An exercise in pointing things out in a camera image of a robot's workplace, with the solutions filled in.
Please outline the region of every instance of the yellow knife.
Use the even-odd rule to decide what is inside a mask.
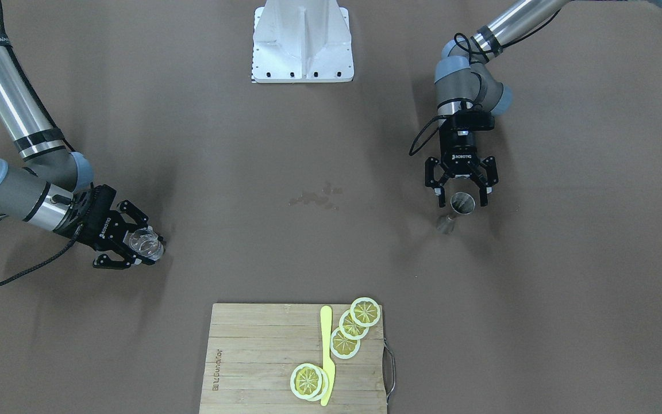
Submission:
[[[321,308],[321,352],[323,354],[323,370],[329,377],[329,389],[321,398],[321,406],[325,407],[331,398],[331,390],[333,390],[333,380],[336,377],[336,364],[331,360],[331,324],[333,323],[333,310],[331,306],[324,306]]]

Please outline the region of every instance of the lime slice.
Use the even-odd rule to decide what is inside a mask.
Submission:
[[[352,320],[363,328],[371,327],[379,322],[382,316],[382,309],[372,298],[358,298],[352,302]]]
[[[360,327],[357,325],[357,322],[354,322],[351,309],[341,315],[341,319],[338,320],[338,327],[341,330],[341,334],[350,340],[360,340],[370,331],[370,328]]]
[[[359,352],[359,345],[362,341],[350,340],[342,335],[339,328],[331,333],[331,353],[340,359],[349,359]]]
[[[313,398],[308,398],[308,401],[320,401],[321,398],[324,397],[326,391],[329,390],[329,376],[326,375],[326,372],[323,369],[321,369],[321,379],[323,380],[323,385],[321,385],[321,392]]]
[[[314,364],[301,364],[290,375],[290,389],[297,398],[315,397],[321,391],[322,370]]]

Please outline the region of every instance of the robotic arm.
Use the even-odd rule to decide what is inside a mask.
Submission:
[[[439,207],[446,205],[444,185],[451,178],[474,181],[480,189],[481,206],[488,204],[488,195],[499,182],[497,163],[493,156],[479,157],[475,133],[494,129],[494,116],[509,108],[512,91],[497,82],[485,65],[507,47],[542,29],[568,2],[519,0],[474,36],[457,33],[445,45],[436,66],[438,116],[432,120],[438,121],[441,159],[429,157],[425,162],[425,186],[438,196]],[[662,7],[662,0],[651,2]],[[546,23],[536,28],[543,21]],[[413,147],[422,134],[418,134]],[[410,155],[426,142],[418,149],[412,147]],[[438,179],[434,176],[437,166],[443,170]]]
[[[126,269],[160,259],[163,238],[147,215],[126,200],[111,209],[116,191],[94,187],[91,165],[40,102],[11,48],[1,8],[0,118],[25,165],[12,168],[0,159],[0,221],[15,217],[86,244],[99,252],[94,267]]]

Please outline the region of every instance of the metal jigger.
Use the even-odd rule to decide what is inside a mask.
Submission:
[[[444,214],[436,222],[436,230],[439,233],[451,234],[454,231],[456,219],[459,216],[471,214],[476,207],[476,201],[465,192],[457,192],[451,197],[451,208],[453,212]]]

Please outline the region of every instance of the metal handle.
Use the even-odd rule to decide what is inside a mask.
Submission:
[[[382,370],[382,380],[384,383],[384,392],[387,394],[387,404],[390,404],[390,397],[392,396],[392,393],[395,390],[395,385],[397,384],[397,370],[395,367],[395,354],[392,353],[392,349],[390,349],[390,344],[387,342],[387,338],[383,338],[383,343],[384,343],[384,350],[383,350],[383,370]],[[390,388],[387,388],[387,380],[384,377],[384,354],[388,354],[390,356],[390,369],[392,370],[392,385]]]

